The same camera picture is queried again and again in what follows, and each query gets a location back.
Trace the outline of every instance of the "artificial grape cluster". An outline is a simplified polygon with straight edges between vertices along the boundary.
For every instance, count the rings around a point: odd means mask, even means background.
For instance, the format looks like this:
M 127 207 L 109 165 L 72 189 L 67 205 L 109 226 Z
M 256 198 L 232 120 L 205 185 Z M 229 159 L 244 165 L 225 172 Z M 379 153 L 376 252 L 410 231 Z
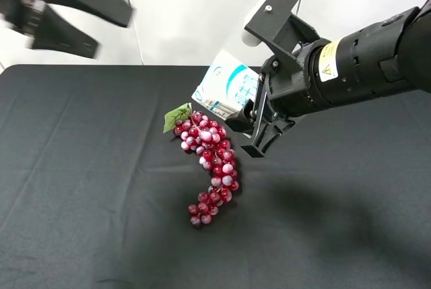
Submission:
M 190 223 L 193 226 L 209 224 L 219 207 L 232 199 L 232 191 L 238 190 L 238 173 L 235 170 L 235 151 L 230 148 L 226 130 L 202 112 L 194 112 L 184 121 L 175 122 L 174 135 L 182 139 L 184 151 L 194 151 L 202 167 L 212 173 L 208 192 L 197 196 L 199 203 L 189 206 Z

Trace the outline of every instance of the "black tablecloth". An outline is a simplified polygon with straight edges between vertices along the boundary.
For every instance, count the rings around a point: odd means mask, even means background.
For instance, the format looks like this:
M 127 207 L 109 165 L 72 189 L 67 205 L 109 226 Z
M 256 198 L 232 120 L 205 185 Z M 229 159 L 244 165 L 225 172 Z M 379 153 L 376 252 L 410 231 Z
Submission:
M 310 115 L 265 159 L 238 150 L 242 194 L 196 231 L 209 175 L 162 128 L 205 70 L 0 76 L 1 288 L 431 287 L 430 95 Z

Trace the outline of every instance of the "grape leaf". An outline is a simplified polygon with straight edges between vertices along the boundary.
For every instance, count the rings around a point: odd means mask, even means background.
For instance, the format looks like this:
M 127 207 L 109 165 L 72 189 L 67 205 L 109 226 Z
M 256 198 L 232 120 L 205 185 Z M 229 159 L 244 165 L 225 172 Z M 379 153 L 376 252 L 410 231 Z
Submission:
M 175 128 L 175 122 L 179 119 L 187 119 L 191 115 L 191 103 L 188 102 L 164 115 L 163 133 Z

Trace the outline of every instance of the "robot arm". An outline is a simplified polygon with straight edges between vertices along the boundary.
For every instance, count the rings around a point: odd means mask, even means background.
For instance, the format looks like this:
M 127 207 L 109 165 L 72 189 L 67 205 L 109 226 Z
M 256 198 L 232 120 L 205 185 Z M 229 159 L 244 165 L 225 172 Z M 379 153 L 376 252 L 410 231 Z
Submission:
M 226 120 L 251 135 L 243 148 L 252 157 L 263 157 L 303 115 L 431 92 L 431 0 L 335 42 L 292 13 L 298 1 L 266 0 L 245 26 L 274 54 L 261 68 L 256 100 Z

